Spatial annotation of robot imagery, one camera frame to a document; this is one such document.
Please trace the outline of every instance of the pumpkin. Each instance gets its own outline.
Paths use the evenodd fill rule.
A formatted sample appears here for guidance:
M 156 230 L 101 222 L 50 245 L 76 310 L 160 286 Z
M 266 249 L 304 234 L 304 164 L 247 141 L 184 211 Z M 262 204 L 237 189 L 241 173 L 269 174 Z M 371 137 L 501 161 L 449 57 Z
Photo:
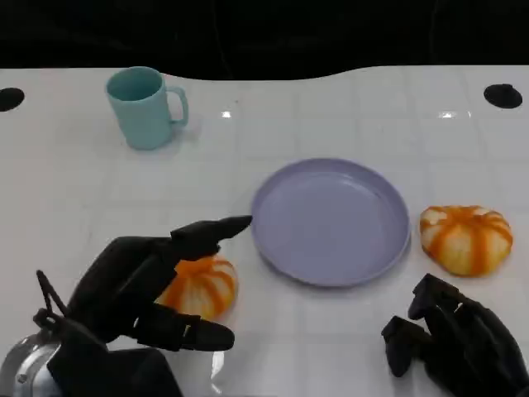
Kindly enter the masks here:
M 159 304 L 212 320 L 225 313 L 235 300 L 237 275 L 233 265 L 222 257 L 180 261 L 175 269 L 176 277 L 156 300 Z
M 502 214 L 477 205 L 429 207 L 421 214 L 422 249 L 455 275 L 486 275 L 512 247 Z

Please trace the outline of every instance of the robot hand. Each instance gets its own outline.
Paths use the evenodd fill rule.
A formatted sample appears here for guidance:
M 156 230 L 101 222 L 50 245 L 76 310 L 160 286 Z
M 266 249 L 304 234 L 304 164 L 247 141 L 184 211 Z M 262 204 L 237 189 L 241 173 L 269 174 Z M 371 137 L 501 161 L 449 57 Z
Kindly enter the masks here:
M 79 281 L 64 318 L 108 343 L 120 335 L 166 350 L 227 350 L 233 332 L 199 316 L 176 313 L 155 303 L 177 275 L 180 260 L 216 254 L 220 240 L 245 230 L 251 217 L 201 221 L 170 237 L 118 237 L 99 255 Z
M 382 335 L 395 376 L 404 375 L 417 358 L 424 361 L 427 374 L 456 397 L 529 395 L 520 349 L 491 310 L 432 275 L 426 275 L 413 293 L 408 317 L 424 318 L 430 333 L 392 318 Z

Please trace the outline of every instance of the mug handle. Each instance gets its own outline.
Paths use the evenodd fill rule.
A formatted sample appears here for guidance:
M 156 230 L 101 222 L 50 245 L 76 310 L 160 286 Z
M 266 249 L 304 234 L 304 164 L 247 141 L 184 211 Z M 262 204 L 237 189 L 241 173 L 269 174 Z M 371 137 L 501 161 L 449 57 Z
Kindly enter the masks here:
M 185 91 L 180 87 L 167 87 L 165 91 L 169 93 L 176 93 L 180 97 L 180 101 L 182 102 L 182 118 L 180 120 L 171 120 L 171 124 L 180 127 L 186 126 L 189 121 L 189 105 L 188 99 L 185 96 Z

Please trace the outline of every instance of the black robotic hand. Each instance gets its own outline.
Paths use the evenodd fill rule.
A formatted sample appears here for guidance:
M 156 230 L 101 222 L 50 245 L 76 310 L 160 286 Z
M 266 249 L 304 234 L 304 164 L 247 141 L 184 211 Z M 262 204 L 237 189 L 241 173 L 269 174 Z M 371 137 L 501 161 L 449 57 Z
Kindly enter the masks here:
M 456 397 L 529 396 L 520 349 L 491 310 L 433 275 L 426 275 L 413 293 L 408 316 L 424 318 L 430 333 L 402 318 L 391 319 L 382 336 L 395 376 L 403 376 L 417 358 Z
M 216 254 L 220 240 L 245 230 L 251 217 L 201 221 L 170 237 L 118 237 L 79 281 L 66 317 L 83 324 L 103 342 L 127 335 L 145 345 L 177 351 L 227 350 L 232 332 L 199 316 L 176 313 L 155 303 L 177 275 L 180 260 Z
M 169 364 L 151 347 L 223 351 L 235 337 L 229 328 L 155 300 L 177 275 L 180 260 L 216 254 L 220 240 L 250 223 L 251 217 L 226 218 L 193 223 L 170 237 L 118 237 L 79 281 L 68 306 L 37 271 L 46 309 L 34 321 L 39 338 L 58 346 L 46 366 L 59 390 L 72 397 L 181 397 Z M 53 313 L 50 298 L 62 315 Z M 150 348 L 110 352 L 107 343 L 120 335 Z

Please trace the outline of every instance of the plate rim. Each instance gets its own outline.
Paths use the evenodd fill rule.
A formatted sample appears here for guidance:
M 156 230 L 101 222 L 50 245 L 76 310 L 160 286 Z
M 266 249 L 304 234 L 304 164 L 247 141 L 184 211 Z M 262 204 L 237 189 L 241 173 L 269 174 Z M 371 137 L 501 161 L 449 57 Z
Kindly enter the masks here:
M 407 222 L 406 222 L 406 236 L 403 240 L 403 245 L 400 247 L 400 249 L 398 250 L 398 252 L 396 252 L 396 254 L 394 255 L 394 257 L 392 258 L 391 261 L 388 261 L 388 263 L 386 265 L 384 265 L 380 270 L 374 272 L 373 274 L 371 275 L 367 275 L 367 276 L 364 276 L 364 277 L 360 277 L 354 281 L 348 281 L 348 282 L 345 282 L 345 283 L 314 283 L 314 282 L 311 282 L 311 281 L 308 281 L 308 280 L 304 280 L 303 278 L 300 278 L 299 276 L 296 276 L 296 275 L 293 275 L 291 272 L 289 271 L 286 271 L 284 269 L 280 269 L 279 267 L 277 267 L 277 265 L 275 265 L 275 263 L 271 260 L 271 255 L 269 254 L 269 252 L 267 252 L 267 249 L 264 249 L 262 243 L 260 242 L 260 239 L 257 237 L 258 236 L 258 233 L 257 233 L 257 222 L 252 222 L 251 224 L 251 232 L 252 232 L 252 237 L 253 237 L 253 241 L 254 241 L 254 244 L 257 248 L 257 251 L 259 252 L 260 256 L 265 259 L 265 261 L 268 263 L 268 265 L 271 265 L 272 267 L 274 267 L 274 269 L 276 271 L 278 271 L 279 273 L 283 274 L 283 275 L 286 275 L 296 281 L 299 281 L 305 285 L 311 285 L 311 286 L 315 286 L 315 287 L 320 287 L 320 288 L 347 288 L 347 287 L 353 287 L 353 286 L 356 286 L 356 285 L 362 285 L 362 284 L 365 284 L 371 280 L 374 280 L 378 277 L 380 277 L 383 273 L 385 273 L 386 271 L 390 270 L 391 268 L 393 268 L 394 266 L 397 265 L 397 263 L 399 263 L 401 261 L 401 259 L 403 258 L 408 246 L 410 245 L 410 241 L 412 239 L 412 223 L 411 223 L 411 219 L 410 219 L 410 214 L 409 214 L 409 210 L 408 210 L 408 207 L 407 207 L 407 204 L 406 204 L 406 201 L 404 200 L 403 196 L 400 194 L 400 192 L 398 191 L 397 188 L 395 188 L 395 186 L 393 186 L 393 184 L 391 182 L 389 182 L 389 180 L 384 177 L 383 175 L 381 175 L 378 171 L 376 170 L 373 170 L 372 168 L 366 166 L 366 165 L 363 165 L 363 164 L 360 164 L 360 163 L 357 163 L 355 161 L 352 161 L 352 160 L 346 160 L 346 159 L 341 159 L 341 158 L 337 158 L 337 157 L 313 157 L 313 158 L 308 158 L 308 159 L 302 159 L 302 160 L 296 160 L 290 164 L 287 164 L 281 168 L 279 168 L 278 170 L 276 170 L 274 173 L 272 173 L 270 176 L 268 176 L 260 185 L 260 187 L 255 191 L 255 194 L 252 198 L 252 201 L 251 201 L 251 206 L 250 206 L 250 211 L 251 211 L 251 215 L 256 218 L 255 214 L 256 214 L 256 209 L 257 209 L 257 205 L 258 205 L 258 200 L 260 197 L 263 197 L 263 194 L 262 192 L 267 188 L 269 187 L 270 184 L 272 184 L 281 174 L 285 173 L 285 172 L 288 172 L 288 170 L 292 169 L 292 168 L 295 168 L 295 167 L 298 167 L 300 165 L 303 165 L 305 163 L 313 163 L 313 162 L 325 162 L 325 161 L 328 161 L 328 162 L 333 162 L 333 163 L 342 163 L 344 165 L 348 165 L 348 166 L 354 166 L 354 167 L 357 167 L 357 168 L 360 168 L 360 169 L 363 169 L 373 175 L 376 175 L 377 177 L 379 177 L 387 186 L 389 186 L 389 188 L 396 194 L 397 198 L 398 198 L 398 201 L 399 201 L 399 204 L 402 205 L 402 208 L 404 210 L 404 215 L 406 216 L 406 219 L 407 219 Z

